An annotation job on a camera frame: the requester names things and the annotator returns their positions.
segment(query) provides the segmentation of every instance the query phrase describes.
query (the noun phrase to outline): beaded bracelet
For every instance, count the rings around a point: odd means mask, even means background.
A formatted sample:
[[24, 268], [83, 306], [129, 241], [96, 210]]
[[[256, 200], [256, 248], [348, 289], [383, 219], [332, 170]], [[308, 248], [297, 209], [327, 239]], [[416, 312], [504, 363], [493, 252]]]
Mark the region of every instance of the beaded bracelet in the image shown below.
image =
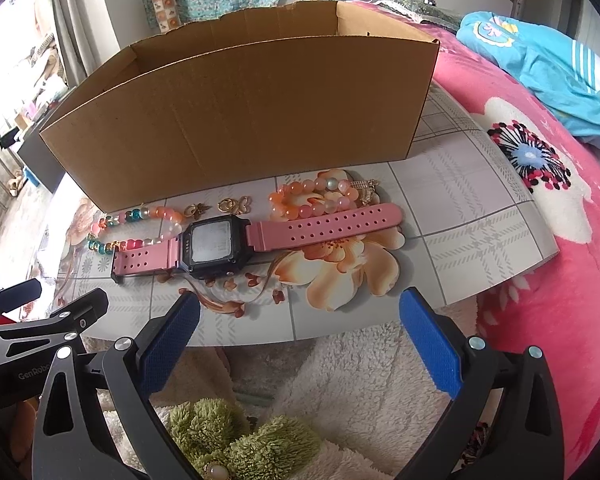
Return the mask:
[[[307, 179], [302, 182], [297, 180], [291, 184], [282, 184], [278, 190], [269, 195], [269, 204], [271, 213], [277, 218], [286, 220], [295, 220], [297, 218], [310, 218], [312, 216], [322, 216], [337, 211], [347, 211], [356, 209], [360, 200], [362, 205], [368, 205], [377, 182], [375, 180], [356, 180], [347, 179], [338, 180], [337, 178], [318, 177], [315, 180]], [[300, 195], [302, 193], [325, 192], [324, 202], [315, 202], [312, 205], [295, 206], [286, 204], [286, 199], [290, 195]], [[330, 198], [330, 192], [339, 192], [335, 200]]]
[[[116, 240], [113, 242], [103, 243], [98, 240], [98, 235], [105, 229], [119, 226], [128, 222], [138, 222], [141, 220], [147, 220], [150, 218], [164, 218], [171, 222], [168, 231], [155, 238], [145, 238], [144, 240]], [[160, 244], [171, 238], [175, 238], [182, 231], [182, 222], [184, 221], [184, 215], [177, 211], [162, 206], [152, 207], [137, 207], [130, 211], [120, 213], [119, 215], [107, 215], [100, 218], [98, 222], [95, 222], [91, 226], [91, 232], [87, 235], [88, 247], [91, 251], [96, 251], [99, 254], [113, 254], [116, 247], [121, 251], [139, 249], [154, 244]]]

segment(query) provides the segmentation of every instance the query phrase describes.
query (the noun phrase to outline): watch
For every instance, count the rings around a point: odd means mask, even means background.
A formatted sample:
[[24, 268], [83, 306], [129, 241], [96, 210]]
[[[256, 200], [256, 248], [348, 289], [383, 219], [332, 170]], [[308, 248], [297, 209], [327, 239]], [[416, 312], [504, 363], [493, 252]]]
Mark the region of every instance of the watch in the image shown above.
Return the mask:
[[280, 249], [361, 235], [402, 221], [402, 210], [393, 203], [293, 221], [251, 222], [223, 215], [193, 222], [176, 238], [113, 256], [111, 277], [150, 274], [156, 270], [179, 270], [198, 280], [231, 276], [254, 255]]

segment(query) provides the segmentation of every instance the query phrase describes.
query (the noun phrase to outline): green fluffy fabric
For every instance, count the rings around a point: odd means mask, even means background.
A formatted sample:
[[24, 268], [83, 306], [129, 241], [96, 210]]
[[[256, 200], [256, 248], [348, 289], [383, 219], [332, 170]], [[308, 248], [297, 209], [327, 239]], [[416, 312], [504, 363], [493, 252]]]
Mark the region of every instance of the green fluffy fabric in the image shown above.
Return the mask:
[[222, 399], [202, 399], [171, 411], [170, 433], [200, 474], [220, 463], [233, 480], [284, 480], [307, 466], [320, 437], [296, 418], [277, 416], [248, 433], [241, 410]]

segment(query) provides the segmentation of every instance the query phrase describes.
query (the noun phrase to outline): pink watch strap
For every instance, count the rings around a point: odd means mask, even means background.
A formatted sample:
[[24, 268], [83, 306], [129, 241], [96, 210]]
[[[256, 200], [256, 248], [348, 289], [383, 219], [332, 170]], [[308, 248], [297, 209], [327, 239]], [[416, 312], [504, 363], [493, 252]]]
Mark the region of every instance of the pink watch strap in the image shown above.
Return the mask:
[[400, 222], [402, 210], [389, 202], [287, 222], [254, 222], [247, 226], [247, 243], [258, 253], [291, 249], [370, 233]]
[[161, 244], [140, 249], [116, 251], [113, 256], [113, 273], [129, 276], [152, 270], [168, 270], [178, 265], [180, 259], [180, 240], [171, 238]]

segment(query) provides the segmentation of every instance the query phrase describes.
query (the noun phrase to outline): pink bedspread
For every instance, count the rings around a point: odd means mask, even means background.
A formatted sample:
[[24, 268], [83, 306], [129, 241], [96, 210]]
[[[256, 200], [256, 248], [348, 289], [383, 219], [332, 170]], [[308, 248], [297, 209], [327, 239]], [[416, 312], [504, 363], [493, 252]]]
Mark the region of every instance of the pink bedspread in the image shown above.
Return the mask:
[[505, 152], [554, 232], [560, 253], [553, 260], [478, 297], [477, 330], [501, 350], [534, 344], [544, 351], [567, 478], [600, 438], [600, 165], [522, 85], [453, 34], [360, 5], [440, 40], [435, 81]]

